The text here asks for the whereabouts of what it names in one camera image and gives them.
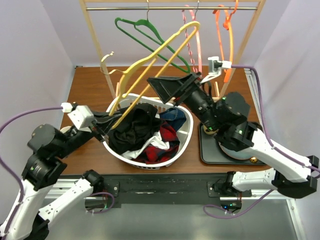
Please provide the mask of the blue denim skirt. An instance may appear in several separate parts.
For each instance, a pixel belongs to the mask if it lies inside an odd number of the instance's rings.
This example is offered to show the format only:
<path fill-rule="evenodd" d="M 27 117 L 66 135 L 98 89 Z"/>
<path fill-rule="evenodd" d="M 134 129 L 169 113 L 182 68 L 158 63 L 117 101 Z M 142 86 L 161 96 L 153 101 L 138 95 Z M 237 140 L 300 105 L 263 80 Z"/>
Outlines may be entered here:
<path fill-rule="evenodd" d="M 159 117 L 165 120 L 176 132 L 187 120 L 185 113 L 177 107 L 168 108 L 161 112 Z"/>

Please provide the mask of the black garment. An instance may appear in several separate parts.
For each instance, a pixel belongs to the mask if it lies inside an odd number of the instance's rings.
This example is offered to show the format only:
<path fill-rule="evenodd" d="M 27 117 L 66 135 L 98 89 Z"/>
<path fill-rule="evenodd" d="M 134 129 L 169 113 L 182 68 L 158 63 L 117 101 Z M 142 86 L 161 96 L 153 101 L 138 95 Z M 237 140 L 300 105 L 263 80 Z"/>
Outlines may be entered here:
<path fill-rule="evenodd" d="M 121 123 L 108 132 L 108 146 L 118 155 L 141 149 L 164 122 L 156 117 L 157 111 L 149 103 L 135 105 Z"/>

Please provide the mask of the pink wavy hanger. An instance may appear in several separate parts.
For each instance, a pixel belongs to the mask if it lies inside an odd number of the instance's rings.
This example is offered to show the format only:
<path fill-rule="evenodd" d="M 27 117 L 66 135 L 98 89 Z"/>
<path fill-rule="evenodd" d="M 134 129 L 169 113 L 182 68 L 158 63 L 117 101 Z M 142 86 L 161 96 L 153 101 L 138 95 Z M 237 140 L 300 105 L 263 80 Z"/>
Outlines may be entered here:
<path fill-rule="evenodd" d="M 182 20 L 183 23 L 187 23 L 187 16 L 186 16 L 186 11 L 185 9 L 181 10 L 182 13 Z M 196 21 L 196 12 L 192 9 L 189 9 L 189 14 L 190 14 L 190 20 Z M 185 30 L 185 38 L 189 36 L 188 30 Z M 202 49 L 201 49 L 201 40 L 200 40 L 200 33 L 197 31 L 194 35 L 194 37 L 187 43 L 187 52 L 189 55 L 190 63 L 192 66 L 192 71 L 197 73 L 197 72 L 203 72 L 203 63 L 202 63 Z"/>

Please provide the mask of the red plaid pleated skirt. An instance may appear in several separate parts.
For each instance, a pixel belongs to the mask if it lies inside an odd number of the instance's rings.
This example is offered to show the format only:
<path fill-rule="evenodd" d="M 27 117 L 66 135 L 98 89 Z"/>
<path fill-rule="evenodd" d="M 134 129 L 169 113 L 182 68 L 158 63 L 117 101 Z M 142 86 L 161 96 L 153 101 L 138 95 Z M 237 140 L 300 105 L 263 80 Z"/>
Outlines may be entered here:
<path fill-rule="evenodd" d="M 164 121 L 157 133 L 160 134 L 161 141 L 158 144 L 150 143 L 142 153 L 134 159 L 136 162 L 147 165 L 164 163 L 177 154 L 180 140 L 176 131 Z"/>

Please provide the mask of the green velvet hanger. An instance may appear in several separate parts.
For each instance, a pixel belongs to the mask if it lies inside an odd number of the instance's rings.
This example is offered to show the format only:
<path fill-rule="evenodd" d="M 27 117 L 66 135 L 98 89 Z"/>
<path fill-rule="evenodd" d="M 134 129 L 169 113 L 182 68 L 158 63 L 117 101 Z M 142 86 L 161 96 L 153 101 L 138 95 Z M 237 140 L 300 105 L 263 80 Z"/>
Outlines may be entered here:
<path fill-rule="evenodd" d="M 128 20 L 125 18 L 121 18 L 121 17 L 116 17 L 114 20 L 114 24 L 116 26 L 116 28 L 118 30 L 120 30 L 122 33 L 124 33 L 125 35 L 127 35 L 129 38 L 131 38 L 132 40 L 134 40 L 136 43 L 140 44 L 141 46 L 143 46 L 144 48 L 146 48 L 147 50 L 154 52 L 155 50 L 152 49 L 150 46 L 146 45 L 144 42 L 142 42 L 141 40 L 137 39 L 135 36 L 133 36 L 132 34 L 130 34 L 128 31 L 124 30 L 119 23 L 125 23 L 128 25 L 133 26 L 133 28 L 139 32 L 141 35 L 145 36 L 146 38 L 148 38 L 149 40 L 151 40 L 152 42 L 158 44 L 159 46 L 161 46 L 165 40 L 163 40 L 163 38 L 160 36 L 158 30 L 156 29 L 156 27 L 147 19 L 139 19 L 137 21 L 132 21 L 132 20 Z M 149 29 L 151 31 L 151 33 L 153 35 L 149 35 L 146 32 L 142 31 L 139 26 L 143 26 L 146 27 L 147 29 Z M 166 48 L 171 52 L 171 53 L 175 53 L 176 51 L 171 47 L 171 46 L 166 46 Z M 161 58 L 164 61 L 168 61 L 168 59 L 166 57 L 164 57 L 161 54 L 157 55 L 159 58 Z M 187 61 L 181 57 L 180 55 L 177 56 L 178 59 L 180 59 L 182 61 L 182 63 L 184 64 L 185 68 L 182 68 L 181 66 L 175 64 L 174 62 L 171 63 L 171 65 L 173 67 L 175 67 L 176 69 L 189 74 L 191 72 L 191 67 L 190 65 L 187 63 Z"/>

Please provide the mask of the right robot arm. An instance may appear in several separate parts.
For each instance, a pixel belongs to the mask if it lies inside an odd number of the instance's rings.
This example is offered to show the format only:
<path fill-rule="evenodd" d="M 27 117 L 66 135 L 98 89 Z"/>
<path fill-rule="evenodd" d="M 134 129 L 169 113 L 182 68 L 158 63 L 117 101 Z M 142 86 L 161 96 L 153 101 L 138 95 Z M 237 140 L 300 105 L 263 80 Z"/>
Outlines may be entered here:
<path fill-rule="evenodd" d="M 199 73 L 184 77 L 160 76 L 147 79 L 163 103 L 174 98 L 174 106 L 185 104 L 202 125 L 213 132 L 215 141 L 232 158 L 258 159 L 270 168 L 264 171 L 230 171 L 216 191 L 233 197 L 252 189 L 276 190 L 280 194 L 302 199 L 317 191 L 318 180 L 312 176 L 319 165 L 315 156 L 301 156 L 274 141 L 266 131 L 248 121 L 250 105 L 238 92 L 214 101 L 201 88 Z"/>

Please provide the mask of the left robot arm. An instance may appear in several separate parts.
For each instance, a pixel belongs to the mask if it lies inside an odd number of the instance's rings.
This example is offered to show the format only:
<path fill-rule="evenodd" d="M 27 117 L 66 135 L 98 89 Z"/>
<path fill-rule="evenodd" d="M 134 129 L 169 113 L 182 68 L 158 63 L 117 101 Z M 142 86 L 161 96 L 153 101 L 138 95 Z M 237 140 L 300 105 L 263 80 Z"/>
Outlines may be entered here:
<path fill-rule="evenodd" d="M 19 192 L 0 226 L 2 240 L 44 240 L 51 226 L 66 211 L 88 196 L 105 196 L 104 178 L 94 170 L 86 171 L 80 179 L 52 203 L 42 203 L 67 164 L 62 160 L 92 138 L 100 142 L 121 117 L 116 111 L 94 112 L 86 106 L 63 109 L 73 126 L 60 131 L 50 124 L 34 129 L 27 146 L 32 155 L 18 177 L 4 162 L 1 165 L 18 181 Z"/>

